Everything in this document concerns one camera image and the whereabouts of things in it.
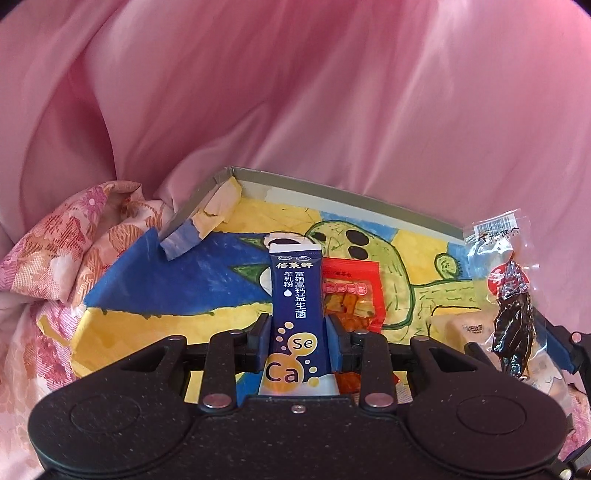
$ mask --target dark brown meat snack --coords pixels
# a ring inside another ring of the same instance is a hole
[[[511,258],[507,263],[498,295],[492,351],[501,360],[501,369],[513,377],[523,375],[534,343],[534,315],[527,282],[521,268]]]

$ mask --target green cartoon head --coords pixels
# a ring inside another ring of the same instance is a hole
[[[306,237],[322,246],[325,257],[379,262],[387,323],[410,323],[414,305],[408,274],[398,251],[386,240],[349,222],[320,222]]]

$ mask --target silver rivet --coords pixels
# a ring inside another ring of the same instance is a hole
[[[366,395],[365,403],[373,408],[387,408],[394,403],[394,398],[387,393],[370,393]]]
[[[570,480],[573,477],[573,473],[570,468],[565,468],[560,472],[560,480]]]
[[[226,408],[232,403],[232,399],[225,393],[210,393],[203,397],[203,405],[208,408]]]

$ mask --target barcode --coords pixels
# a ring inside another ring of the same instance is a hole
[[[514,228],[517,228],[517,220],[515,220],[515,215],[513,213],[509,213],[507,215],[503,215],[502,217],[492,219],[489,222],[475,225],[474,234],[477,238],[481,237],[482,235],[506,235]]]

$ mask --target stick packet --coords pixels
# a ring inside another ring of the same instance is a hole
[[[545,351],[545,324],[534,320],[543,309],[539,264],[530,222],[521,210],[474,223],[464,230],[468,263],[481,309],[495,309],[490,349],[501,370],[527,380],[529,362]]]
[[[262,395],[337,395],[322,306],[320,245],[269,246],[273,317]]]
[[[324,312],[334,313],[348,332],[369,330],[379,333],[386,307],[379,263],[346,258],[325,258],[322,262]],[[341,394],[359,394],[361,376],[354,372],[335,374]]]

